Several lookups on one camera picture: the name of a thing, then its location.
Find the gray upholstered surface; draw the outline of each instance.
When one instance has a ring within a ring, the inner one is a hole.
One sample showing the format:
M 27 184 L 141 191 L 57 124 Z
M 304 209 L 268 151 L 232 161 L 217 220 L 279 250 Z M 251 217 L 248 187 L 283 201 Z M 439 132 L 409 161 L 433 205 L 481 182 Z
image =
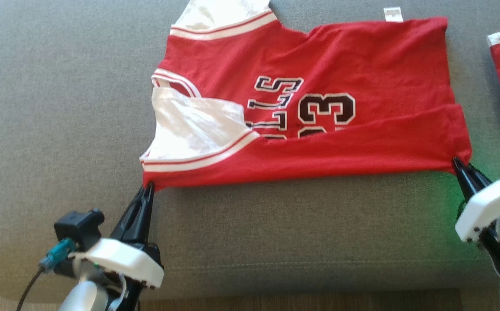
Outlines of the gray upholstered surface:
M 0 0 L 0 295 L 17 299 L 70 210 L 102 209 L 109 234 L 141 183 L 154 131 L 149 76 L 186 1 Z M 500 86 L 485 36 L 500 2 L 272 0 L 285 25 L 449 17 L 452 85 L 474 163 L 500 178 Z M 153 236 L 163 288 L 146 297 L 474 286 L 495 281 L 453 231 L 460 192 L 423 172 L 167 189 Z M 71 281 L 44 276 L 35 301 Z

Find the jersey number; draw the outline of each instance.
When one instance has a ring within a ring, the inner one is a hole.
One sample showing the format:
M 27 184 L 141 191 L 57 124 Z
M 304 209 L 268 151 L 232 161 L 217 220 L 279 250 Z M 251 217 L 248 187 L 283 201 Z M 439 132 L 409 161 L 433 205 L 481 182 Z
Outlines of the jersey number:
M 252 122 L 246 120 L 246 125 L 251 128 L 279 130 L 278 134 L 264 134 L 262 136 L 286 139 L 284 133 L 287 131 L 287 112 L 285 109 L 303 83 L 304 79 L 301 77 L 272 79 L 267 76 L 259 76 L 254 89 L 271 93 L 281 92 L 281 94 L 277 97 L 276 102 L 248 100 L 248 109 L 274 110 L 274 112 L 272 112 L 271 121 Z M 314 133 L 327 132 L 327 129 L 323 126 L 316 125 L 317 115 L 333 116 L 335 125 L 349 124 L 355 117 L 355 100 L 347 93 L 306 94 L 298 102 L 298 118 L 302 124 L 305 124 L 302 129 L 298 130 L 298 138 Z

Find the gray ottoman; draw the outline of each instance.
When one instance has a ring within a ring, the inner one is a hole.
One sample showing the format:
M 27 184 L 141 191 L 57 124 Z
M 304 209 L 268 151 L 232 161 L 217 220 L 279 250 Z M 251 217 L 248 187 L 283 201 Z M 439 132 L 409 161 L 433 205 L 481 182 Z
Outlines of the gray ottoman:
M 0 295 L 18 299 L 56 242 L 53 223 L 100 208 L 109 235 L 153 138 L 150 75 L 186 1 L 0 0 Z M 449 66 L 473 163 L 500 178 L 500 86 L 485 36 L 500 2 L 272 0 L 287 26 L 448 16 Z M 153 240 L 163 288 L 146 298 L 464 287 L 497 281 L 453 230 L 452 175 L 422 172 L 166 189 Z M 43 276 L 31 301 L 72 280 Z

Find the jersey armhole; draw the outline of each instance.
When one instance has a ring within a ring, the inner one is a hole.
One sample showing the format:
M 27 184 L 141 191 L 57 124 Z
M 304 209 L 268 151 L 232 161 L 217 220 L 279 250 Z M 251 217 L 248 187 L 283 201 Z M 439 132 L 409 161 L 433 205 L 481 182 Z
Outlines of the jersey armhole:
M 169 34 L 209 41 L 250 32 L 274 20 L 269 0 L 191 0 Z

